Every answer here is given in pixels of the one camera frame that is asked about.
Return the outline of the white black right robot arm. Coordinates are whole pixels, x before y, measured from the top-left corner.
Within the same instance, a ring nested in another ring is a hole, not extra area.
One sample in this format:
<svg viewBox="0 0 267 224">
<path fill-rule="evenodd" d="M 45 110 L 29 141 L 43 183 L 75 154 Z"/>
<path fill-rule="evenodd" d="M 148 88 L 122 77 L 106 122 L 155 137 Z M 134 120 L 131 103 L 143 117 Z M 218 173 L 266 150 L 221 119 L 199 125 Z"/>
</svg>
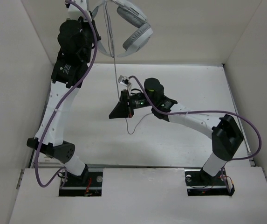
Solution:
<svg viewBox="0 0 267 224">
<path fill-rule="evenodd" d="M 150 106 L 158 119 L 184 125 L 212 140 L 212 153 L 200 172 L 200 179 L 206 184 L 216 180 L 217 173 L 234 157 L 244 140 L 232 116 L 225 114 L 218 118 L 204 113 L 193 114 L 187 107 L 165 96 L 164 87 L 156 78 L 146 79 L 143 90 L 135 94 L 131 93 L 128 77 L 120 76 L 118 82 L 126 89 L 121 91 L 117 105 L 109 114 L 110 119 L 131 118 L 135 109 Z"/>
</svg>

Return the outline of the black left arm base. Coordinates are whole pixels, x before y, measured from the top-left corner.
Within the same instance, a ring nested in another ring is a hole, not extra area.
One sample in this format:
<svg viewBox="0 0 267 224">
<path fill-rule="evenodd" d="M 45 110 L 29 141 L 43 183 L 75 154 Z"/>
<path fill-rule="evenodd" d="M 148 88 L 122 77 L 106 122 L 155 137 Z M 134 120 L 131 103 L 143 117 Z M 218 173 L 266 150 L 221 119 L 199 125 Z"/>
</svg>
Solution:
<svg viewBox="0 0 267 224">
<path fill-rule="evenodd" d="M 103 169 L 89 168 L 88 177 L 82 182 L 78 176 L 70 173 L 64 182 L 65 174 L 58 174 L 60 180 L 60 197 L 99 197 L 102 196 Z"/>
</svg>

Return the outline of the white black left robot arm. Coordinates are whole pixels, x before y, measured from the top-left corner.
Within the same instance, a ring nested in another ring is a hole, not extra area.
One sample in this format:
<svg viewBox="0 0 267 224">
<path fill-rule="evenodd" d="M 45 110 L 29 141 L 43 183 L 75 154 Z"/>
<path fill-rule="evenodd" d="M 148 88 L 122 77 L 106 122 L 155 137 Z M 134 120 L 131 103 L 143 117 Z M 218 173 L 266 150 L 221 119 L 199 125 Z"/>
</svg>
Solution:
<svg viewBox="0 0 267 224">
<path fill-rule="evenodd" d="M 99 39 L 95 22 L 66 20 L 57 37 L 60 50 L 51 75 L 50 94 L 38 132 L 27 140 L 27 146 L 58 160 L 84 185 L 89 178 L 87 165 L 75 154 L 75 145 L 64 140 L 64 128 L 72 103 L 82 86 L 82 77 L 89 70 L 94 44 Z"/>
</svg>

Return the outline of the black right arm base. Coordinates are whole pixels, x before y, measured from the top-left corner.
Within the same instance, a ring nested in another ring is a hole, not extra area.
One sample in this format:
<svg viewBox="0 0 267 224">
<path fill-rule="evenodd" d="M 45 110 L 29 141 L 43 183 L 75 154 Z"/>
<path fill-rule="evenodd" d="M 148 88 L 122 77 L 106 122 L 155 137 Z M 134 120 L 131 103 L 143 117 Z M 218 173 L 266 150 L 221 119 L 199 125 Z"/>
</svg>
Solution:
<svg viewBox="0 0 267 224">
<path fill-rule="evenodd" d="M 188 196 L 233 196 L 235 186 L 225 170 L 220 170 L 215 177 L 202 170 L 185 171 L 185 183 Z"/>
</svg>

